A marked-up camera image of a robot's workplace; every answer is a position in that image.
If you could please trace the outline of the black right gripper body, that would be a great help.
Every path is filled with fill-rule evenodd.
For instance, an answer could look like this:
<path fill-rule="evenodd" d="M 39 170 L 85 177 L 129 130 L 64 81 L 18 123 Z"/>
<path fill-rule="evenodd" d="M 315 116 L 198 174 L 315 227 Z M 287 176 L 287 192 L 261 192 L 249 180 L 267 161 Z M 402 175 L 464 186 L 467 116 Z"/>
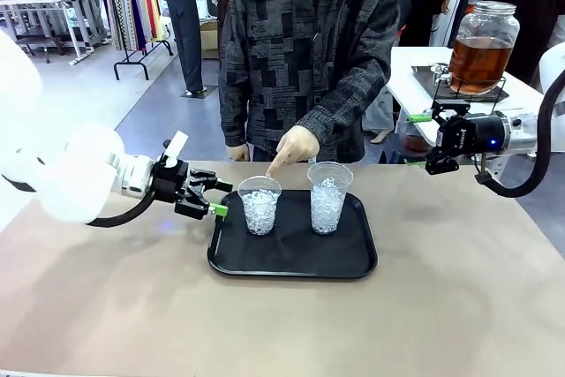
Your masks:
<path fill-rule="evenodd" d="M 450 156 L 502 152 L 507 142 L 505 118 L 500 113 L 468 114 L 463 129 L 438 129 L 436 148 Z"/>

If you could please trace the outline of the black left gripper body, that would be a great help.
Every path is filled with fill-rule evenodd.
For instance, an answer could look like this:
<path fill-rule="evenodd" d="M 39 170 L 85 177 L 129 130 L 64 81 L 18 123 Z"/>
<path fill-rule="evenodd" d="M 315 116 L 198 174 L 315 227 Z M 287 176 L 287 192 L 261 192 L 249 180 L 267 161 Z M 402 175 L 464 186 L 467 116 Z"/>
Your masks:
<path fill-rule="evenodd" d="M 176 214 L 188 215 L 184 189 L 188 171 L 188 163 L 182 160 L 176 160 L 170 168 L 166 167 L 165 161 L 156 162 L 151 169 L 151 201 L 173 204 Z"/>

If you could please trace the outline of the person's right hand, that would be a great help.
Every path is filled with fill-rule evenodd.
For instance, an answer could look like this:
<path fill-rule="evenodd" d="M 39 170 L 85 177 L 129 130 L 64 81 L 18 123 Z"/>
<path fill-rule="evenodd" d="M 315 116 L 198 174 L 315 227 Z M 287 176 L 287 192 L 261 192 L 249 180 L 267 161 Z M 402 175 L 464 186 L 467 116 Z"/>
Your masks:
<path fill-rule="evenodd" d="M 226 147 L 228 157 L 235 162 L 249 162 L 250 152 L 247 144 L 237 147 Z"/>

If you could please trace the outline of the person's left hand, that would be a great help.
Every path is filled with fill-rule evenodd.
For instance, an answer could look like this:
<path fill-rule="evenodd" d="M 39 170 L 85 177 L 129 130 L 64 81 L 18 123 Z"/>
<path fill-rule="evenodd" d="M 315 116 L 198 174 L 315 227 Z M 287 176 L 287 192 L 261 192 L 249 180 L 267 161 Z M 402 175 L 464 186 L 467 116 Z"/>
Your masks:
<path fill-rule="evenodd" d="M 305 127 L 294 125 L 281 138 L 274 160 L 267 168 L 266 175 L 273 177 L 283 166 L 296 162 L 309 161 L 320 151 L 317 138 Z"/>

